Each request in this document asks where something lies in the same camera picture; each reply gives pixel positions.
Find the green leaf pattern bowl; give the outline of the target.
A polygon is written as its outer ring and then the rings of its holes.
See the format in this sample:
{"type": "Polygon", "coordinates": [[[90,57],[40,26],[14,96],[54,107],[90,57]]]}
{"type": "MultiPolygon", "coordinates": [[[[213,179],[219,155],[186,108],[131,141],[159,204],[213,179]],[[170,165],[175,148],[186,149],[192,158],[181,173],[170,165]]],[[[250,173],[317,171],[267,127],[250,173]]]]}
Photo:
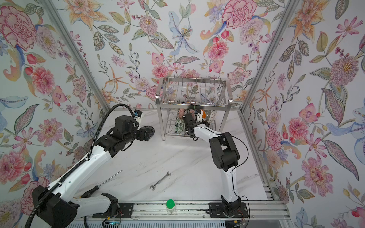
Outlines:
{"type": "Polygon", "coordinates": [[[184,121],[180,118],[177,118],[175,121],[175,134],[183,134],[185,130],[185,124],[184,121]]]}

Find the orange white bowl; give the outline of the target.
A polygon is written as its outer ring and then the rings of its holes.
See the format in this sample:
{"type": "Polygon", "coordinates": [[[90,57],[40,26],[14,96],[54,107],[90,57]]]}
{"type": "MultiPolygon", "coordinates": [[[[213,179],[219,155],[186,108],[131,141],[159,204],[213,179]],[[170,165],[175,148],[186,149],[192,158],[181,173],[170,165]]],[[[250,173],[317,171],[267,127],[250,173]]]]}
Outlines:
{"type": "Polygon", "coordinates": [[[201,116],[203,120],[206,119],[206,112],[204,110],[201,110],[201,116]]]}

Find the green geometric pattern bowl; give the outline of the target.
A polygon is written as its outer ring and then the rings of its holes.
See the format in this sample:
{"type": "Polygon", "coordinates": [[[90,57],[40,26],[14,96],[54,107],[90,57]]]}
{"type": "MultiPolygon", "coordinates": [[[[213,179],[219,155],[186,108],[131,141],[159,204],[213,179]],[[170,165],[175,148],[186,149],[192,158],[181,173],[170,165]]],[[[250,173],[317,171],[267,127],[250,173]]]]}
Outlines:
{"type": "Polygon", "coordinates": [[[206,121],[212,123],[215,121],[217,115],[216,110],[206,110],[206,121]]]}

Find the blue floral bowl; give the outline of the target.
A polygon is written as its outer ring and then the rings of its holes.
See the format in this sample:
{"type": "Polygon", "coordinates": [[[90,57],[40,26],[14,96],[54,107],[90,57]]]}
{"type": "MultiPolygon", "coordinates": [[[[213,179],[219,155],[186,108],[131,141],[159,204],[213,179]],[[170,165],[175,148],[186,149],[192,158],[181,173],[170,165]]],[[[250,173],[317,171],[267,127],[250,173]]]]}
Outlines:
{"type": "Polygon", "coordinates": [[[202,121],[202,114],[201,113],[192,113],[193,118],[196,122],[201,122],[202,121]]]}

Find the black checked bowl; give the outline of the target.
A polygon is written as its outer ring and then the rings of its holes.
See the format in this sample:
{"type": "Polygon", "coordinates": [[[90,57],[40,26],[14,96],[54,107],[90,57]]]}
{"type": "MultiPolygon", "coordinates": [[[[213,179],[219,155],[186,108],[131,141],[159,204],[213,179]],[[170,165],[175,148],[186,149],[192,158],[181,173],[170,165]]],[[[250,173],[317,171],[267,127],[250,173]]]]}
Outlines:
{"type": "Polygon", "coordinates": [[[151,139],[151,137],[154,136],[155,129],[152,126],[147,125],[144,127],[144,130],[145,130],[144,140],[149,141],[151,139]]]}

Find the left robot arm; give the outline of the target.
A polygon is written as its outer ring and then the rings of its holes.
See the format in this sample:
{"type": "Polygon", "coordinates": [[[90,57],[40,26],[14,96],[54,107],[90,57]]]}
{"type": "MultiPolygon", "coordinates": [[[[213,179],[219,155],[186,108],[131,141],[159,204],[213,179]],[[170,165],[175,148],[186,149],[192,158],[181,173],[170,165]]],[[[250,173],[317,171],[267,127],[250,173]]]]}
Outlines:
{"type": "Polygon", "coordinates": [[[65,228],[74,219],[93,214],[104,214],[107,219],[119,215],[121,208],[118,199],[109,193],[94,197],[93,193],[97,188],[93,188],[80,198],[76,199],[74,196],[86,180],[118,152],[127,150],[135,140],[142,142],[150,140],[155,130],[152,126],[141,127],[142,117],[141,110],[133,111],[126,104],[116,104],[111,107],[100,121],[85,156],[47,187],[38,186],[32,192],[34,208],[25,227],[31,227],[35,217],[39,217],[52,228],[65,228]],[[118,107],[125,107],[130,114],[117,117],[114,127],[101,136],[106,120],[118,107]]]}

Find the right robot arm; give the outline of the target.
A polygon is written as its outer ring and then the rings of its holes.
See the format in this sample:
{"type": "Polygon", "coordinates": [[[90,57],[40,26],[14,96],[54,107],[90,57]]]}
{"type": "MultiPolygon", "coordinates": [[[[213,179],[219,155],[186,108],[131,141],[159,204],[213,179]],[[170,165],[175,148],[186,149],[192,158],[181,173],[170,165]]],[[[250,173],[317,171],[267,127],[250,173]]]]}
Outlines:
{"type": "Polygon", "coordinates": [[[207,126],[202,114],[187,113],[182,116],[185,133],[194,140],[202,139],[210,146],[212,160],[221,172],[222,194],[220,203],[209,203],[211,218],[249,218],[248,204],[236,192],[236,168],[239,151],[230,133],[220,133],[207,126]]]}

